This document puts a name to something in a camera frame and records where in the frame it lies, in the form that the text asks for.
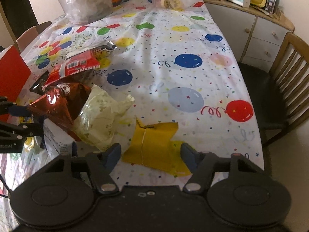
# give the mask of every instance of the black clamp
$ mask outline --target black clamp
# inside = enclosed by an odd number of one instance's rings
[[[25,109],[24,106],[16,106],[16,103],[8,101],[7,97],[0,96],[0,115],[11,113],[11,108],[13,111],[18,108],[19,112]],[[14,125],[0,121],[0,153],[21,153],[27,137],[34,136],[43,136],[43,127],[39,123]]]

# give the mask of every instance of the tablecloth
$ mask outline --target tablecloth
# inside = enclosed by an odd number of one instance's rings
[[[143,124],[178,122],[173,140],[197,151],[230,157],[242,153],[263,168],[259,130],[237,61],[205,4],[184,11],[155,8],[152,0],[127,0],[113,14],[86,26],[73,26],[61,16],[38,39],[24,60],[32,74],[18,104],[38,98],[29,91],[45,71],[64,61],[67,53],[109,40],[118,48],[100,61],[88,77],[116,100],[135,98],[113,137],[122,151],[130,145],[136,118]],[[13,189],[50,159],[36,147],[1,155],[1,174]],[[112,178],[122,185],[179,185],[189,176],[120,161]],[[214,182],[228,173],[216,173]],[[6,199],[1,199],[3,226],[17,225]]]

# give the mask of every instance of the pale yellow plastic bag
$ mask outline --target pale yellow plastic bag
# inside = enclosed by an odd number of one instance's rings
[[[104,152],[111,145],[117,123],[134,101],[128,95],[124,101],[117,102],[106,91],[93,85],[72,130],[83,142]]]

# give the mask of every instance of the yellow paper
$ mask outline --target yellow paper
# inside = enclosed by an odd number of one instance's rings
[[[178,123],[143,125],[136,120],[135,132],[129,149],[124,153],[124,162],[144,165],[186,176],[190,171],[180,157],[181,141],[170,141],[178,130]]]
[[[93,85],[72,130],[83,142],[104,152],[111,145],[120,118],[133,103],[131,95],[117,102],[106,91]]]

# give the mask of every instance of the wooden countertop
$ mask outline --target wooden countertop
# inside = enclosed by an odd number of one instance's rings
[[[265,15],[263,12],[257,10],[257,9],[254,9],[252,7],[249,7],[249,8],[243,8],[242,6],[239,6],[235,3],[232,3],[228,0],[223,0],[223,1],[219,1],[219,0],[204,0],[205,3],[211,3],[211,4],[216,4],[216,5],[221,5],[221,6],[226,6],[226,7],[230,7],[230,8],[233,8],[233,9],[238,9],[238,10],[241,10],[241,11],[244,11],[244,12],[248,12],[250,14],[253,14],[253,15],[256,15],[256,16],[259,16],[259,17],[262,17],[266,20],[269,20],[275,24],[278,24],[284,28],[286,28],[287,30],[290,30],[292,33],[294,32],[294,25],[292,24],[292,22],[286,18],[284,16],[284,14],[281,15],[280,19],[275,19],[275,18],[271,18],[267,15]]]

